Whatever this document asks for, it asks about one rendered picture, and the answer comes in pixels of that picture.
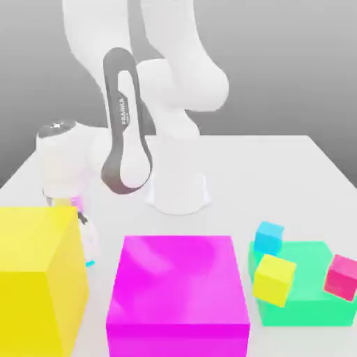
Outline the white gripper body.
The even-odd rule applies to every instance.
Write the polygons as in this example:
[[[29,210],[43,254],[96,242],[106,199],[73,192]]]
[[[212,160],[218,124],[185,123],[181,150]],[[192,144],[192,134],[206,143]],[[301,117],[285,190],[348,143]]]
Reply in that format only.
[[[98,235],[91,222],[79,223],[84,260],[86,263],[93,263],[99,255]]]

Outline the small yellow cube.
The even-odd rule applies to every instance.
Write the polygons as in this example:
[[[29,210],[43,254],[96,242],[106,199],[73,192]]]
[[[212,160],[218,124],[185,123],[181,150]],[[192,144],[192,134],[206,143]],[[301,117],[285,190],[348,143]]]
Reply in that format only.
[[[254,274],[252,294],[255,298],[284,307],[294,281],[296,263],[264,254]]]

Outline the small red cube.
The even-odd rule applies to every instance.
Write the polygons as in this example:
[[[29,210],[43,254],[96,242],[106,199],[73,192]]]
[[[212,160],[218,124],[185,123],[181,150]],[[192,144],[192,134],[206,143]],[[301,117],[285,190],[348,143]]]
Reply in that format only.
[[[357,261],[335,255],[328,267],[324,291],[352,302],[357,291]]]

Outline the large yellow box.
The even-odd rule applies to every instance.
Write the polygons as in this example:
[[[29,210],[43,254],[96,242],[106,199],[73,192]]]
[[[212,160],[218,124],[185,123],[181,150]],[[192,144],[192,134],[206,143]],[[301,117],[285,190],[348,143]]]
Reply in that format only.
[[[88,297],[76,208],[0,207],[0,357],[70,357]]]

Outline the large magenta box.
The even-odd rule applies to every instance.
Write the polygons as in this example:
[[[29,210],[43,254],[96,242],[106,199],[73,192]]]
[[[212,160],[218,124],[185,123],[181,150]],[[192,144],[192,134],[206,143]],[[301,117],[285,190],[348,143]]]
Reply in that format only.
[[[228,236],[127,236],[109,357],[247,357],[250,318]]]

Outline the large green box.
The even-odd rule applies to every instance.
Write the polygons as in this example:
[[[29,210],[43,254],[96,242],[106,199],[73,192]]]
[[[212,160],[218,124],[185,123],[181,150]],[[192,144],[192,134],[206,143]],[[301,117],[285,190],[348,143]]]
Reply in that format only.
[[[323,241],[286,241],[280,258],[296,264],[294,281],[286,305],[278,307],[257,300],[265,327],[351,326],[357,312],[352,302],[324,291],[333,253]]]

